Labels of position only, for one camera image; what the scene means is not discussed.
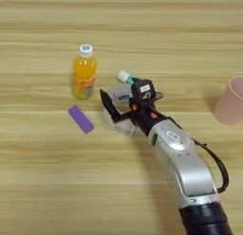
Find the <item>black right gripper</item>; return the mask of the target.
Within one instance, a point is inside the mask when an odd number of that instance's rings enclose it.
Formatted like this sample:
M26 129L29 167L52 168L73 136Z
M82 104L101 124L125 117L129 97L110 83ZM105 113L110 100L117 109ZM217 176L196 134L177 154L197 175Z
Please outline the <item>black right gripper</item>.
M136 126L138 126L142 130L142 132L146 136L149 136L150 131L157 123L168 119L167 116L159 113L148 104L146 104L144 107L141 107L137 102L135 102L134 99L131 99L129 101L130 111L124 114L120 114L114 106L112 99L105 91L101 89L100 95L103 107L106 109L114 123L130 119ZM162 98L163 93L156 92L154 100Z

